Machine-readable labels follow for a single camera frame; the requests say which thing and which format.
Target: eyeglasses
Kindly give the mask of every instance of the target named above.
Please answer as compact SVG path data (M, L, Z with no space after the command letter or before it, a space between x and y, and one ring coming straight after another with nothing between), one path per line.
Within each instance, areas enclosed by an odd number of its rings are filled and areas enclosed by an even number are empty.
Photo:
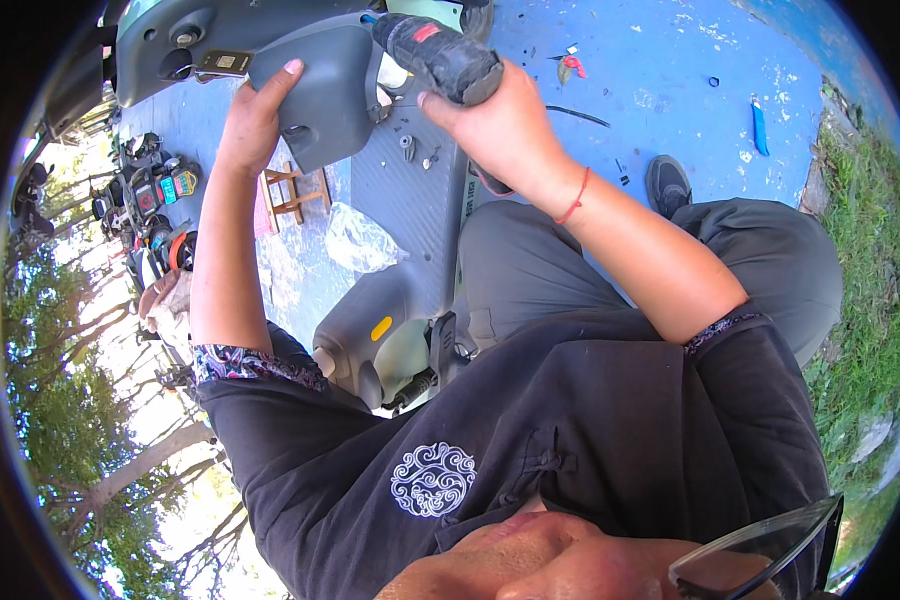
M826 527L813 587L814 592L821 591L827 584L843 513L844 495L835 493L747 525L671 564L670 582L682 597L693 600L736 600L758 590L766 591L768 598L780 598L770 579L790 565Z

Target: gray pants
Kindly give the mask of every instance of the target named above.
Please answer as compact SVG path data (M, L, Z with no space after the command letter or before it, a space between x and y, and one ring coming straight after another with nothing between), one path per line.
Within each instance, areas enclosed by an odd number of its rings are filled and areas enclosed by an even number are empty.
M816 219L779 202L733 198L689 204L672 222L723 261L806 365L840 321L843 296L836 248ZM459 260L469 333L481 350L540 317L633 310L563 226L526 204L496 200L474 211Z

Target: forearm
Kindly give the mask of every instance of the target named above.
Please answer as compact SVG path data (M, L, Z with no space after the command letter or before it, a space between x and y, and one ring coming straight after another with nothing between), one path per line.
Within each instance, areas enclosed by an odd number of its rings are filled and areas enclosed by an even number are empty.
M557 165L554 184L528 196L561 218L580 193L585 168ZM564 223L624 289L663 339L685 344L747 301L723 262L699 240L591 173L581 206Z
M214 168L200 212L190 300L192 342L272 354L253 243L256 179Z

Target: white embroidered emblem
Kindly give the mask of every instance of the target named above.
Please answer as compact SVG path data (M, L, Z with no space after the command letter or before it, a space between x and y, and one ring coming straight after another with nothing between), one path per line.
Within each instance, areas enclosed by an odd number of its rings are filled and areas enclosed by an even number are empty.
M397 505L416 517L442 517L464 500L477 477L473 457L440 441L403 455L393 469L390 493Z

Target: black cable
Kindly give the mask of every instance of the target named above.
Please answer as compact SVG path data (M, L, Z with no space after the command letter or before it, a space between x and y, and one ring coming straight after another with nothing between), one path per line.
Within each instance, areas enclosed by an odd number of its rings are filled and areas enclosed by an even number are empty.
M606 128L609 128L611 126L610 123L601 118L595 117L592 114L587 114L585 112L579 112L578 110L574 110L572 108L564 108L563 106L554 106L553 104L547 104L546 109L547 111L556 111L557 113L572 114L575 117L586 119L587 121L592 121L597 125L602 125Z

